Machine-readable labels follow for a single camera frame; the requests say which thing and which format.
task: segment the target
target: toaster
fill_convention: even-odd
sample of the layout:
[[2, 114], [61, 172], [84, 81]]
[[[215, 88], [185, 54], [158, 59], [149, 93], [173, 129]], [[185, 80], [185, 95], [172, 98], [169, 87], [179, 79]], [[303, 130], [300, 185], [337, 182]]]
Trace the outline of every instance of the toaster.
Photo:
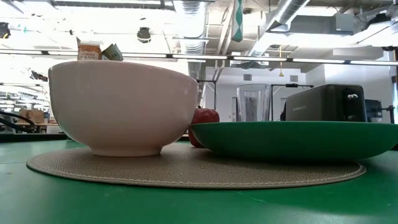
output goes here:
[[286, 99], [286, 121], [366, 122], [363, 88], [327, 84], [301, 91]]

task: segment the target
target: red apple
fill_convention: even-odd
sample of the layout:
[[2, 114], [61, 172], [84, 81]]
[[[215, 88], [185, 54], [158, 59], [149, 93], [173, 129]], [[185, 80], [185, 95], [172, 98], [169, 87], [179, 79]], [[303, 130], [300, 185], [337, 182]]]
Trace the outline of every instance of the red apple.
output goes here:
[[[219, 122], [220, 116], [218, 112], [213, 109], [206, 109], [206, 108], [197, 108], [195, 110], [195, 114], [193, 115], [193, 119], [191, 124], [200, 124], [200, 123], [213, 123]], [[191, 127], [188, 129], [188, 137], [189, 141], [191, 142], [192, 146], [195, 147], [203, 147], [198, 140], [194, 137]]]

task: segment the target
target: green tabletop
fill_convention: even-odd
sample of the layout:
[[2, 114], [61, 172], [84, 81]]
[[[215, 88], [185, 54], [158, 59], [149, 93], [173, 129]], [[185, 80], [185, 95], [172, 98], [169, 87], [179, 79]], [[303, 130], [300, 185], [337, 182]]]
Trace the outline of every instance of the green tabletop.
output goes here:
[[275, 190], [188, 190], [97, 184], [28, 169], [73, 141], [0, 144], [0, 223], [398, 223], [398, 152], [361, 161], [337, 184]]

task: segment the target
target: green bowl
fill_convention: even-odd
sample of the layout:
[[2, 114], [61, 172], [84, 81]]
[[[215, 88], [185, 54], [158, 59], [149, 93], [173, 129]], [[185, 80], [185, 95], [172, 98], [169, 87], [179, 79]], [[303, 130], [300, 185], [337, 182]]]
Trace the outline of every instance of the green bowl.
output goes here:
[[382, 154], [398, 143], [398, 125], [267, 121], [191, 125], [206, 148], [256, 160], [345, 161]]

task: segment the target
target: woven placemat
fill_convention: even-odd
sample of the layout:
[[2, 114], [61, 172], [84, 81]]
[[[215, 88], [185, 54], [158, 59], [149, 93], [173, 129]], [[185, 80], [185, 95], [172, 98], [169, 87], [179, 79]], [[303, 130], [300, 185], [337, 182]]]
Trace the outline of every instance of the woven placemat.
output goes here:
[[365, 173], [356, 162], [338, 164], [278, 164], [222, 157], [208, 149], [174, 143], [161, 155], [102, 157], [90, 149], [49, 152], [27, 161], [46, 174], [111, 184], [199, 189], [268, 189], [329, 184]]

